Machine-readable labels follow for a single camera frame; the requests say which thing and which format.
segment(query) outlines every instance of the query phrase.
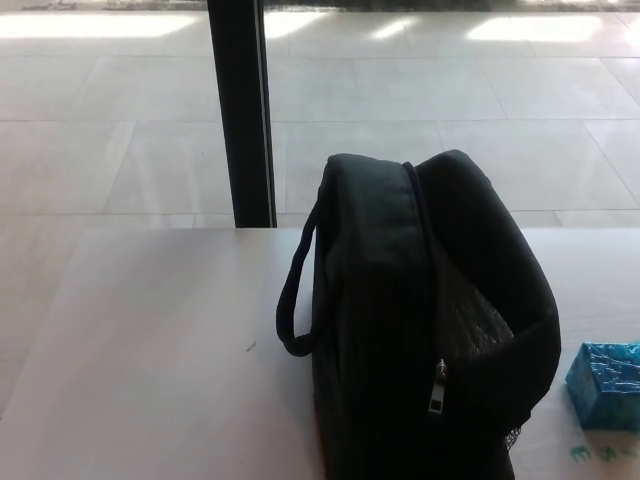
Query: black fabric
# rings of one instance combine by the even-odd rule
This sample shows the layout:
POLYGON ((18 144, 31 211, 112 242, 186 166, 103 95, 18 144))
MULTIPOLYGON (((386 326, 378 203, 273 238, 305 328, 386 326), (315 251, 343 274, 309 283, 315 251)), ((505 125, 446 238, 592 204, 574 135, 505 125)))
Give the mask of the black fabric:
POLYGON ((313 352, 328 479, 510 479, 505 439, 548 391, 553 294, 480 169, 446 152, 415 169, 331 157, 277 311, 313 352), (293 310, 315 229, 312 329, 293 310), (428 412, 448 366, 441 415, 428 412))

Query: sunlight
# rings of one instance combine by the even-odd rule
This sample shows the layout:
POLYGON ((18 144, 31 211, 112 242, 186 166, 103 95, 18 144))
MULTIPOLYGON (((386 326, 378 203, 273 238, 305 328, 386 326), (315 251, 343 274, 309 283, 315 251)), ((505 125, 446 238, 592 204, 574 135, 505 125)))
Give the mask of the sunlight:
POLYGON ((403 30, 402 20, 396 20, 386 27, 382 27, 380 30, 374 32, 372 35, 376 40, 382 40, 383 38, 389 38, 403 30))
POLYGON ((0 39, 153 38, 194 21, 194 17, 186 15, 12 14, 0 16, 0 39))
POLYGON ((471 30, 472 40, 580 42, 600 29, 602 20, 587 15, 494 18, 471 30))
POLYGON ((265 13, 265 37, 267 39, 284 37, 326 17, 330 13, 330 11, 265 13))
POLYGON ((394 20, 388 25, 382 27, 379 30, 376 30, 371 37, 374 40, 382 40, 384 38, 392 37, 400 33, 405 27, 410 27, 411 25, 416 23, 415 18, 404 18, 399 20, 394 20))
POLYGON ((640 21, 629 25, 629 30, 627 31, 627 41, 629 43, 640 43, 640 21))

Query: black mesh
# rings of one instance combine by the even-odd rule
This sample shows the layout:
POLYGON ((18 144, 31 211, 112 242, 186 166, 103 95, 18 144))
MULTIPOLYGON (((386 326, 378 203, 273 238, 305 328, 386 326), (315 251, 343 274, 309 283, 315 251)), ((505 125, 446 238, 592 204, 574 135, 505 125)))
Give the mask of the black mesh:
MULTIPOLYGON (((438 268, 438 307, 443 355, 449 360, 473 358, 513 339, 513 332, 489 300, 485 298, 451 261, 437 241, 435 254, 438 268)), ((505 438, 510 449, 520 429, 505 438)))

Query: zipper pull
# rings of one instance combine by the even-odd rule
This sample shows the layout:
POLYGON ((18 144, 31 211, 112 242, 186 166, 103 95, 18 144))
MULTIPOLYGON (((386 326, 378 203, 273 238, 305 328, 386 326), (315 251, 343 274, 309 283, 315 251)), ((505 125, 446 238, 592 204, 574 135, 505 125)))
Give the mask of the zipper pull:
POLYGON ((429 401, 429 412, 442 415, 444 407, 444 388, 447 385, 447 364, 444 360, 436 365, 436 376, 433 380, 433 390, 431 390, 431 400, 429 401))

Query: zipper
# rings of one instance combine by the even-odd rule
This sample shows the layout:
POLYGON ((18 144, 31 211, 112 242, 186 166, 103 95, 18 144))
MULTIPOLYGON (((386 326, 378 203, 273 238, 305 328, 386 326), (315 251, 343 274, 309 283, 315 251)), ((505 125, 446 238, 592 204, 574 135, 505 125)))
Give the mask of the zipper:
MULTIPOLYGON (((411 183, 413 193, 416 200, 416 205, 418 208, 418 214, 420 217, 420 224, 422 226, 422 231, 425 237, 425 249, 427 256, 430 257, 431 260, 431 268, 430 272, 430 280, 431 284, 435 285, 435 291, 437 291, 438 287, 438 276, 435 272, 436 268, 436 255, 433 244, 430 242, 430 239, 433 238, 433 233, 431 232, 429 217, 427 215, 427 207, 424 202, 424 196, 422 194, 422 187, 420 186, 420 180, 418 178, 418 173, 416 169, 410 163, 405 163, 403 165, 404 169, 407 171, 409 176, 409 181, 411 183)), ((441 358, 438 355, 438 295, 437 293, 433 295, 430 299, 430 307, 431 307, 431 315, 428 317, 430 319, 431 325, 430 335, 431 335, 431 353, 434 359, 440 358, 440 360, 436 360, 435 362, 435 375, 433 377, 433 386, 431 388, 431 398, 429 400, 429 413, 433 413, 436 415, 442 415, 444 411, 444 394, 447 386, 447 375, 449 373, 449 368, 447 367, 444 358, 441 358)))
POLYGON ((447 373, 449 372, 444 359, 440 359, 436 365, 436 374, 433 377, 433 389, 431 390, 431 400, 429 401, 429 413, 442 415, 444 408, 444 390, 447 386, 447 373))

